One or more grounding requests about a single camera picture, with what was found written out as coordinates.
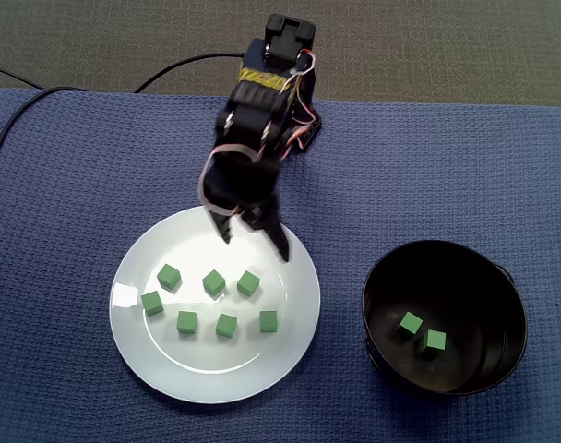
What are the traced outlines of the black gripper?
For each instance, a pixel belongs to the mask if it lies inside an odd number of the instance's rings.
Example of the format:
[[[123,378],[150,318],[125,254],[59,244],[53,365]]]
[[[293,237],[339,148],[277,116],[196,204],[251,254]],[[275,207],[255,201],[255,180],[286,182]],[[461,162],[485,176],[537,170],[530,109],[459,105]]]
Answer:
[[[232,238],[231,218],[236,210],[251,210],[251,226],[263,230],[284,262],[290,260],[289,242],[281,225],[276,184],[280,162],[264,156],[253,162],[240,152],[215,153],[199,182],[204,205],[216,210],[210,217],[225,244]]]

